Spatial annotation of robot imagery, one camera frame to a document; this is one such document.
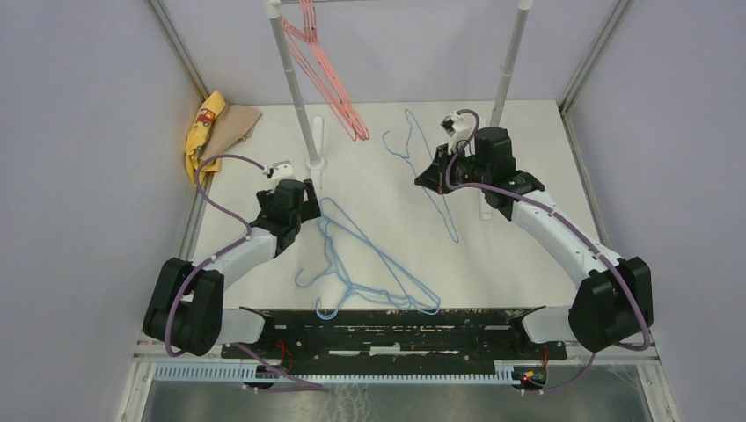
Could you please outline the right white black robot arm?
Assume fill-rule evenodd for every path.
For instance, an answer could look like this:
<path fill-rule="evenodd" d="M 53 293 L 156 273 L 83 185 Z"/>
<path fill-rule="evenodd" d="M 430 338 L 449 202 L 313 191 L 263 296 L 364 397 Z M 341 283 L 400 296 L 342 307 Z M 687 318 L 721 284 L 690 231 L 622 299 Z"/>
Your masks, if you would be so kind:
<path fill-rule="evenodd" d="M 529 359 L 544 343 L 576 341 L 597 353 L 609 346 L 644 351 L 651 345 L 654 321 L 651 270 L 639 257 L 623 258 L 573 223 L 531 173 L 521 171 L 508 131 L 483 127 L 464 142 L 440 145 L 432 163 L 414 183 L 445 195 L 480 190 L 489 207 L 531 235 L 574 283 L 568 306 L 543 307 L 524 316 L 508 335 L 508 348 Z"/>

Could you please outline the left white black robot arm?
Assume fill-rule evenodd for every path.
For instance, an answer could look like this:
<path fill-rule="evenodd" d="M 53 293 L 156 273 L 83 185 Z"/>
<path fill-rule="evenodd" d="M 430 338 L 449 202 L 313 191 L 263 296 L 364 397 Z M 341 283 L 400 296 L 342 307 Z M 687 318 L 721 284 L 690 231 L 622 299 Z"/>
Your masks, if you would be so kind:
<path fill-rule="evenodd" d="M 225 291 L 252 269 L 281 255 L 304 222 L 321 216 L 311 179 L 283 179 L 259 191 L 260 211 L 250 232 L 198 263 L 166 260 L 143 319 L 142 332 L 169 344 L 178 356 L 206 354 L 213 346 L 243 343 L 255 357 L 270 355 L 277 343 L 257 311 L 227 309 Z"/>

